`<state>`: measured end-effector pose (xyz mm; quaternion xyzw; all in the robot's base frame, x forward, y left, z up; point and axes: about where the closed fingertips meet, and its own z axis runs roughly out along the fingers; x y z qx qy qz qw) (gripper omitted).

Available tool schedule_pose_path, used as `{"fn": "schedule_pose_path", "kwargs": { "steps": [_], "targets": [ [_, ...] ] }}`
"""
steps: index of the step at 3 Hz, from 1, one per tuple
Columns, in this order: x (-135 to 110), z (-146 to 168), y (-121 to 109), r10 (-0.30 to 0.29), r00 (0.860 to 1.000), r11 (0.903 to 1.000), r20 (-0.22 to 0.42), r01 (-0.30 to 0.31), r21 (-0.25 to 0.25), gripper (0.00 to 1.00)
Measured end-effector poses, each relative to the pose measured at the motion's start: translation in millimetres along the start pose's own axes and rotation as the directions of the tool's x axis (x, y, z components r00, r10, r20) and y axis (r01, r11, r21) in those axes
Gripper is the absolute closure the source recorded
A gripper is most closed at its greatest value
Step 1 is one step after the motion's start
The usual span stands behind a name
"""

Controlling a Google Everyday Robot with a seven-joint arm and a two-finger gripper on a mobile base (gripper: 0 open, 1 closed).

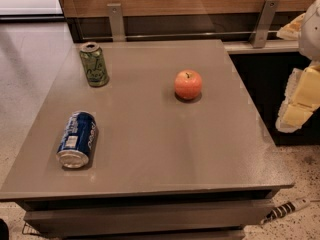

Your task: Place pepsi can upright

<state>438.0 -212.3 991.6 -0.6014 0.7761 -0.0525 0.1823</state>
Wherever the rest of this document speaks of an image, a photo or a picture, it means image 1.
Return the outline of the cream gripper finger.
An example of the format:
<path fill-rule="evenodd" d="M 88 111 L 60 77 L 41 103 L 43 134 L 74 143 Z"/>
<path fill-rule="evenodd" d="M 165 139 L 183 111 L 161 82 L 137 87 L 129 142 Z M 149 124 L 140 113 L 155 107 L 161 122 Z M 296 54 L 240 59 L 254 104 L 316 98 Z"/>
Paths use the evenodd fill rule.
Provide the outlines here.
<path fill-rule="evenodd" d="M 276 36 L 283 40 L 297 40 L 298 35 L 301 31 L 301 24 L 304 19 L 305 14 L 302 13 L 296 18 L 294 18 L 291 22 L 281 27 Z"/>
<path fill-rule="evenodd" d="M 282 101 L 275 123 L 283 133 L 302 128 L 320 108 L 320 65 L 311 63 L 304 70 L 294 68 L 288 78 L 285 99 Z"/>

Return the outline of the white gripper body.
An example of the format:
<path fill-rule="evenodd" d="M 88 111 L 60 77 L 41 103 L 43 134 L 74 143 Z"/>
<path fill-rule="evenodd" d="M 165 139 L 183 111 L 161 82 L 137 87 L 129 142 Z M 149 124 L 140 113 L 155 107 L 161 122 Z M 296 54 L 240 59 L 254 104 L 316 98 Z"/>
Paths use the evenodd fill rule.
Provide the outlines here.
<path fill-rule="evenodd" d="M 298 44 L 301 55 L 320 60 L 320 0 L 315 0 L 305 13 Z"/>

